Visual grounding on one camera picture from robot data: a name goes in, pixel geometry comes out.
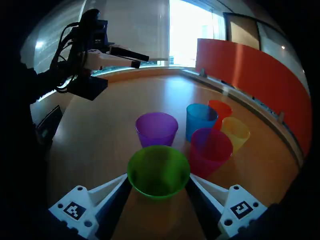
yellow cup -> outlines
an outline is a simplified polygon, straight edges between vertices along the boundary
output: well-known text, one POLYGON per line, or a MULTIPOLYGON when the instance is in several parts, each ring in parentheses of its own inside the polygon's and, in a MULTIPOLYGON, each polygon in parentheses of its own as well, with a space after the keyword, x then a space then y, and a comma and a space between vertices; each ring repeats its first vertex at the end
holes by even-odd
POLYGON ((233 146, 233 155, 249 139, 249 128, 237 118, 227 117, 222 121, 221 131, 228 136, 233 146))

translucent plastic cup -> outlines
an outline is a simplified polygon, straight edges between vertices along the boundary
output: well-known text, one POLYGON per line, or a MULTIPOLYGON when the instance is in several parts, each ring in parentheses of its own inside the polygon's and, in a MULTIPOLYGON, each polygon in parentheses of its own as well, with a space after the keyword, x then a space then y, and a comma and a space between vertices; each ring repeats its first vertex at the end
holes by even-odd
POLYGON ((150 146, 132 156, 127 173, 132 186, 143 195, 164 199, 185 187, 190 166, 181 152, 168 146, 150 146))
POLYGON ((199 128, 212 128, 218 114, 211 107, 194 103, 187 107, 186 139, 190 142, 192 134, 199 128))
POLYGON ((171 146, 177 130, 177 120, 163 112, 147 113, 136 120, 136 131, 143 148, 152 145, 171 146))
POLYGON ((223 133, 213 128, 201 128, 191 138, 189 164, 191 172, 207 178, 232 155, 232 143, 223 133))
POLYGON ((220 131, 222 126, 222 120, 226 117, 229 117, 232 114, 232 108, 224 102, 218 100, 208 101, 208 106, 213 108, 218 114, 218 119, 214 124, 213 128, 220 131))
POLYGON ((230 138, 233 145, 233 154, 236 154, 250 137, 249 128, 239 119, 233 117, 224 118, 221 131, 230 138))

wooden floor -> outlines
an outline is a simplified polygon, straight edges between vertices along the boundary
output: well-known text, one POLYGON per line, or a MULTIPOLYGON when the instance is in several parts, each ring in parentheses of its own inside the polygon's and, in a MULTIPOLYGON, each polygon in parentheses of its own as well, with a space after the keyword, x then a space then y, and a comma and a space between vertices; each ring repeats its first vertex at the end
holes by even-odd
MULTIPOLYGON (((126 172, 141 148, 135 120, 147 112, 174 116, 179 129, 172 147, 188 155, 186 107, 218 99, 233 109, 251 137, 208 180, 229 188, 240 184, 266 206, 279 202, 298 173, 281 139, 246 108, 219 92, 182 76, 118 81, 96 100, 75 96, 54 137, 49 158, 48 199, 56 203, 76 185, 92 189, 126 172)), ((204 239, 185 190, 153 202, 132 190, 113 239, 204 239)))

red partition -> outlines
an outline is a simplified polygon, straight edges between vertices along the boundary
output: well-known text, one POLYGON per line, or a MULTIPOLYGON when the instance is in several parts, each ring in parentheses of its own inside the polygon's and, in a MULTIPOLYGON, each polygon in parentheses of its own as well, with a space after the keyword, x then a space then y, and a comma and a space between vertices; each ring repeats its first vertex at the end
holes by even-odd
POLYGON ((297 138, 304 155, 312 138, 311 101, 298 78, 281 62, 254 48, 229 41, 198 39, 196 71, 204 68, 256 97, 279 114, 297 138))

green cup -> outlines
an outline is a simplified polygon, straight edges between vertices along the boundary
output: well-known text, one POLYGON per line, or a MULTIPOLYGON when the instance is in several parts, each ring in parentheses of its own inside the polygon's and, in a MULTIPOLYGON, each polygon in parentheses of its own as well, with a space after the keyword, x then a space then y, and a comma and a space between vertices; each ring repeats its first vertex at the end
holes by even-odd
POLYGON ((137 151, 128 163, 128 179, 143 195, 169 198, 182 190, 190 176, 186 157, 168 146, 150 146, 137 151))

